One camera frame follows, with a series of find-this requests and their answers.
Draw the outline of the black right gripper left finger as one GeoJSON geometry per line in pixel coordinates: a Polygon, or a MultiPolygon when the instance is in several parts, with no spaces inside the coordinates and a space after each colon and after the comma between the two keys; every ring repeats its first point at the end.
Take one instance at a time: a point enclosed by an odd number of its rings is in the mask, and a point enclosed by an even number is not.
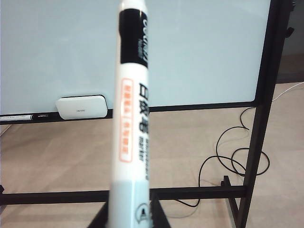
{"type": "Polygon", "coordinates": [[[105,228],[108,222],[108,202],[106,202],[91,222],[92,228],[105,228]]]}

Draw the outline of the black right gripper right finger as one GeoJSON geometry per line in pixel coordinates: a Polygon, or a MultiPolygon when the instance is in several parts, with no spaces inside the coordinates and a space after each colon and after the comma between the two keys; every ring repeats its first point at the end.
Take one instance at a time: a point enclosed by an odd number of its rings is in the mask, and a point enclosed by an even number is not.
{"type": "Polygon", "coordinates": [[[171,228],[167,216],[160,204],[156,193],[151,193],[150,201],[150,228],[171,228]]]}

